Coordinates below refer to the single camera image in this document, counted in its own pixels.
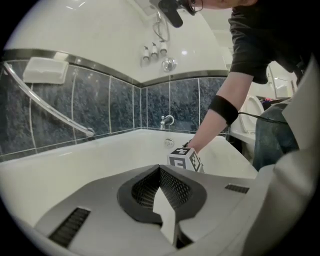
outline bathtub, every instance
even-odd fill
[[[85,184],[135,168],[167,164],[167,154],[194,135],[135,130],[0,163],[0,194],[15,217],[34,227],[54,205]],[[165,139],[174,141],[167,148]],[[217,136],[199,157],[204,172],[254,179],[252,165],[224,137]]]

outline jeans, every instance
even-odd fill
[[[261,116],[286,122],[282,115],[286,106],[285,103],[275,104]],[[257,171],[262,167],[274,165],[282,156],[298,149],[298,143],[289,125],[257,120],[253,159],[253,167]]]

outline white plastic cover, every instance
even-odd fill
[[[32,57],[24,72],[25,83],[62,85],[66,80],[69,63],[63,60]]]

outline chrome grab bar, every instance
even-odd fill
[[[35,103],[37,103],[40,107],[42,107],[44,110],[48,111],[51,115],[55,116],[68,126],[71,126],[75,129],[77,129],[80,132],[85,133],[88,137],[93,137],[95,135],[95,131],[92,128],[86,128],[82,126],[81,124],[76,123],[75,121],[71,120],[69,117],[66,117],[64,114],[61,114],[58,110],[50,106],[48,103],[46,103],[42,98],[40,98],[35,92],[33,92],[16,74],[16,72],[10,67],[10,65],[7,62],[4,62],[3,64],[4,69],[13,77],[13,79],[18,83],[20,89],[29,96],[30,99],[32,99]]]

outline vent slot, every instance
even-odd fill
[[[89,210],[76,208],[49,236],[58,245],[67,248],[90,214]]]
[[[225,189],[227,190],[231,190],[234,192],[238,192],[238,193],[243,193],[246,194],[249,191],[249,187],[245,187],[245,186],[239,186],[239,185],[234,185],[234,184],[229,184],[225,187]]]

